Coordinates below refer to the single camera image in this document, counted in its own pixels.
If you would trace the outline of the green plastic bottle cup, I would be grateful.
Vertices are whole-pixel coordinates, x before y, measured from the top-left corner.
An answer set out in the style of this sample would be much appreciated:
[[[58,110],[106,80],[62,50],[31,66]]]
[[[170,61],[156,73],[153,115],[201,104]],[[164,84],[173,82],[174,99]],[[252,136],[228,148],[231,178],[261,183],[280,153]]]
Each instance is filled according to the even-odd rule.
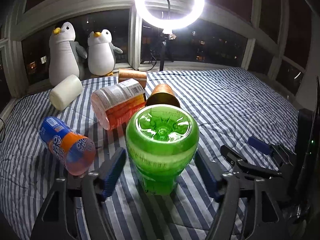
[[[126,147],[145,192],[169,195],[199,143],[199,127],[185,110],[166,104],[144,107],[126,127]]]

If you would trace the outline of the brown round cup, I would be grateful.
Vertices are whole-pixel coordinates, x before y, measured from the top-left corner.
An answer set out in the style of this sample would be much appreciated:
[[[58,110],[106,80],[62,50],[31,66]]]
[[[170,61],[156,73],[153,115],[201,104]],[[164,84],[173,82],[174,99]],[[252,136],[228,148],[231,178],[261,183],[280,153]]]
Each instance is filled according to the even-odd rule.
[[[180,103],[176,98],[174,91],[167,84],[159,84],[152,91],[151,95],[148,97],[145,106],[166,104],[175,107],[180,107]]]

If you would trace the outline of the white plastic cup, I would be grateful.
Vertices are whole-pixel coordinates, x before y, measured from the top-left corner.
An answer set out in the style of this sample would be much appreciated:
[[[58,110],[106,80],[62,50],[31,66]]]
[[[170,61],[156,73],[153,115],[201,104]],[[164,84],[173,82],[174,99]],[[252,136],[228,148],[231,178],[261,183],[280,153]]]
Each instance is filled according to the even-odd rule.
[[[83,89],[80,79],[72,74],[51,90],[49,100],[58,111],[63,111],[82,93]]]

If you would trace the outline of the clear orange plastic bottle cup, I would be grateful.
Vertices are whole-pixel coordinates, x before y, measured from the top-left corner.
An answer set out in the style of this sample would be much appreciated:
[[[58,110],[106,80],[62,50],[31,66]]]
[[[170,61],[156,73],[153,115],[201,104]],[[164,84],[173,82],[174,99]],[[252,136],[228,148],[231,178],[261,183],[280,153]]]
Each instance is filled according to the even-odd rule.
[[[145,90],[135,79],[103,87],[91,95],[95,116],[107,131],[129,121],[145,104]]]

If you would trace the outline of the brown paper cup lying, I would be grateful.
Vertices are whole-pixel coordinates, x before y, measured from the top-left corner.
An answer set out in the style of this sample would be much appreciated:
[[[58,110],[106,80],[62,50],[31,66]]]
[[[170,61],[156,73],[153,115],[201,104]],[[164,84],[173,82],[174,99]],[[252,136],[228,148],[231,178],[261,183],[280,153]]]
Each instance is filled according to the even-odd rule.
[[[118,82],[123,82],[129,79],[135,79],[141,84],[143,88],[145,88],[148,76],[146,72],[129,69],[120,69],[118,74]]]

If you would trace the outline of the blue white striped quilt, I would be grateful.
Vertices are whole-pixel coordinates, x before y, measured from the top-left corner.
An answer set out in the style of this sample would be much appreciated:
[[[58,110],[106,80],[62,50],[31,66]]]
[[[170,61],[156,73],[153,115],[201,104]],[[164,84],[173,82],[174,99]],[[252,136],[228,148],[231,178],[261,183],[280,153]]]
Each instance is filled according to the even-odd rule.
[[[1,140],[1,211],[21,239],[30,238],[54,179],[65,174],[63,165],[41,142],[43,119],[55,116],[91,138],[96,145],[91,169],[98,168],[126,145],[125,126],[104,130],[90,104],[95,90],[116,82],[116,77],[85,80],[81,95],[61,112],[51,105],[47,91],[26,96],[14,105]],[[245,70],[149,73],[146,94],[162,83],[172,88],[180,106],[197,121],[199,149],[225,171],[231,167],[220,154],[222,145],[242,154],[249,163],[270,169],[276,165],[247,144],[249,137],[295,147],[297,110]],[[127,160],[103,208],[118,239],[204,239],[218,204],[205,191],[194,163],[181,173],[175,191],[160,197],[141,189],[135,166]]]

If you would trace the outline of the blue orange Arctic Ocean bottle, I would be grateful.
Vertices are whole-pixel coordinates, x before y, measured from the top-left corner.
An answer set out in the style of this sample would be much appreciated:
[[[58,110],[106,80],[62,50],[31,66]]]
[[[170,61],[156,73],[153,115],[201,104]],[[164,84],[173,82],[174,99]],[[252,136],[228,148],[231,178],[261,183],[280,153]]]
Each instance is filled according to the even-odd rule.
[[[71,130],[62,120],[54,116],[46,117],[39,134],[45,147],[71,175],[82,175],[92,165],[95,159],[95,143]]]

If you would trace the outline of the large plush penguin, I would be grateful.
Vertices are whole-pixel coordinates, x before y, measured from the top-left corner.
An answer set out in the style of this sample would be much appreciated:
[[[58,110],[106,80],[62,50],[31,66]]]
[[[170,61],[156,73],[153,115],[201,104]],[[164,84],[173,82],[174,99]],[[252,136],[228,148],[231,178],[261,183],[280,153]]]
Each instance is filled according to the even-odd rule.
[[[72,74],[80,80],[84,78],[87,51],[75,38],[75,30],[70,22],[55,28],[49,38],[49,81],[52,86],[58,85]]]

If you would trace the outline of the small plush penguin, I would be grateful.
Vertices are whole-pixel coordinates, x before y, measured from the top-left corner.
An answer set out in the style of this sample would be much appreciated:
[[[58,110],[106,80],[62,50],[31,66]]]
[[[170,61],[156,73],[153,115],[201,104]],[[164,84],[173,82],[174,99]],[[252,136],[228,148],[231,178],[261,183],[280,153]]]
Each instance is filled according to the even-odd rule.
[[[116,64],[116,54],[123,51],[112,43],[109,30],[91,32],[87,38],[88,68],[93,75],[104,76],[113,72]]]

